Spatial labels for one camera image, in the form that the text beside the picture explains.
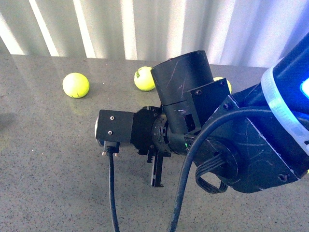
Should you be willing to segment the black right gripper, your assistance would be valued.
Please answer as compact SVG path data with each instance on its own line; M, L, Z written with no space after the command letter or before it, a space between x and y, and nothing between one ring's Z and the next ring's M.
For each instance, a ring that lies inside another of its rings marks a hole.
M161 184L163 157L170 157L167 139L168 122L161 108L145 106L133 116L131 143L138 154L147 155L147 162L152 164L151 186Z

